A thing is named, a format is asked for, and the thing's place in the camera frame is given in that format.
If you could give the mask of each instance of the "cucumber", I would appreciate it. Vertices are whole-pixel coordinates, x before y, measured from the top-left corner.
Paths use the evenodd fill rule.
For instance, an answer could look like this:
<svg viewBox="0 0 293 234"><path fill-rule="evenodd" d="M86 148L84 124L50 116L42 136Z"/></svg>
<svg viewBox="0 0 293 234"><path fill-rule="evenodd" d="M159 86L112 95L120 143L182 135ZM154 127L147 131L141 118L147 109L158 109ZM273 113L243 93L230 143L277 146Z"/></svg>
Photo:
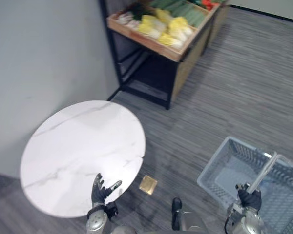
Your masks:
<svg viewBox="0 0 293 234"><path fill-rule="evenodd" d="M158 4L161 2L162 0L153 0L151 3L150 3L150 6L151 7L157 7Z"/></svg>
<svg viewBox="0 0 293 234"><path fill-rule="evenodd" d="M192 15L191 15L191 17L190 17L190 19L188 21L188 24L189 25L194 25L197 16L198 16L197 10L195 10L195 12L193 12Z"/></svg>
<svg viewBox="0 0 293 234"><path fill-rule="evenodd" d="M200 16L200 18L194 23L194 27L198 27L200 26L200 24L203 22L203 20L205 19L205 15L202 17L202 15Z"/></svg>
<svg viewBox="0 0 293 234"><path fill-rule="evenodd" d="M172 4L174 4L175 1L177 1L177 0L165 0L165 1L164 1L165 4L164 4L164 5L161 5L161 7L162 7L161 9L165 9L166 7L168 7L168 6L172 5Z"/></svg>
<svg viewBox="0 0 293 234"><path fill-rule="evenodd" d="M163 9L165 6L167 6L171 0L161 0L160 4L157 5L157 8Z"/></svg>
<svg viewBox="0 0 293 234"><path fill-rule="evenodd" d="M172 16L177 17L180 16L180 12L187 7L187 5L183 2L183 5L181 5L180 7L178 7L175 11L172 12Z"/></svg>
<svg viewBox="0 0 293 234"><path fill-rule="evenodd" d="M170 12L174 11L175 9L177 9L178 7L180 7L182 5L182 1L178 0L176 1L174 4L167 6L165 8L165 10L168 10Z"/></svg>
<svg viewBox="0 0 293 234"><path fill-rule="evenodd" d="M189 12L189 10L191 10L191 8L192 8L192 4L191 3L187 4L186 7L179 13L179 16L184 17Z"/></svg>
<svg viewBox="0 0 293 234"><path fill-rule="evenodd" d="M186 18L188 24L189 24L190 19L192 18L192 16L193 16L193 9L191 9L191 10L190 10L188 13L186 13L186 15L185 15L185 18Z"/></svg>
<svg viewBox="0 0 293 234"><path fill-rule="evenodd" d="M198 21L200 21L201 17L202 15L197 11L196 15L191 19L191 25L196 27L195 25Z"/></svg>
<svg viewBox="0 0 293 234"><path fill-rule="evenodd" d="M192 9L190 9L186 14L185 14L185 18L188 20L191 18L193 11L195 11L195 9L192 7Z"/></svg>

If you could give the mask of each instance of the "gray plastic basket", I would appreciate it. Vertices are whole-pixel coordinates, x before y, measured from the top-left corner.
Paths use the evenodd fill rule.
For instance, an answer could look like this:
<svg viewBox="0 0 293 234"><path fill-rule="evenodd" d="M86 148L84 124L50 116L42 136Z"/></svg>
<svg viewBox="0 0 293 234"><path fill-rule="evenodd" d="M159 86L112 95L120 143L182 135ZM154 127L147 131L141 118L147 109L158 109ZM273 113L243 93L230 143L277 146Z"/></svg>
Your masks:
<svg viewBox="0 0 293 234"><path fill-rule="evenodd" d="M269 160L264 152L227 137L213 155L197 183L225 210L237 200L236 184L252 184ZM259 185L265 225L274 234L293 234L293 164L277 160Z"/></svg>

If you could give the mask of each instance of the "small gold card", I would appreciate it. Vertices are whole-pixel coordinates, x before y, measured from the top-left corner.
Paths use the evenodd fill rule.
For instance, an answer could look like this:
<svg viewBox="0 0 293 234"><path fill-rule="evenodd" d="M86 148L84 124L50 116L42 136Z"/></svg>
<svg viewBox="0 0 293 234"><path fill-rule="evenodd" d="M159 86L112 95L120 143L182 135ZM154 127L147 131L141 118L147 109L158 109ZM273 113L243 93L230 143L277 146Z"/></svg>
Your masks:
<svg viewBox="0 0 293 234"><path fill-rule="evenodd" d="M149 195L152 195L156 185L157 185L157 180L152 179L151 177L145 175L141 181L139 189L141 189L143 192Z"/></svg>

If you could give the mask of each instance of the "white wall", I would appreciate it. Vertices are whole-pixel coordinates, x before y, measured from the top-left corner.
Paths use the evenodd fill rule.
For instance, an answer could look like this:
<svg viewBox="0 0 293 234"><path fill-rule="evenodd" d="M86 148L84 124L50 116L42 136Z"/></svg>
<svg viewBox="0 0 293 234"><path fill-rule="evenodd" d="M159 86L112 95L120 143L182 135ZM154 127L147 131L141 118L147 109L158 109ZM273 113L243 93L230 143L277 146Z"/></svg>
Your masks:
<svg viewBox="0 0 293 234"><path fill-rule="evenodd" d="M96 0L0 0L0 174L53 113L117 87Z"/></svg>
<svg viewBox="0 0 293 234"><path fill-rule="evenodd" d="M231 0L230 4L293 19L293 0Z"/></svg>

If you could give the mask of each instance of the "marble tabletop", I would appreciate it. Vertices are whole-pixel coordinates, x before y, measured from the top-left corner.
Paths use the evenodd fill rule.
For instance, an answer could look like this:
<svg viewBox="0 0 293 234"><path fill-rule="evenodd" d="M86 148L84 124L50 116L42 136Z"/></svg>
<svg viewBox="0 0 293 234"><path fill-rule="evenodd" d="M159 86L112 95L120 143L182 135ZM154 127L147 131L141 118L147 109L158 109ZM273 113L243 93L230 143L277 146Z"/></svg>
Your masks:
<svg viewBox="0 0 293 234"><path fill-rule="evenodd" d="M133 182L143 162L146 139L137 117L108 101L69 106L47 119L32 135L21 161L21 185L40 211L56 217L80 217L92 208L97 173L106 187L122 185L116 200Z"/></svg>

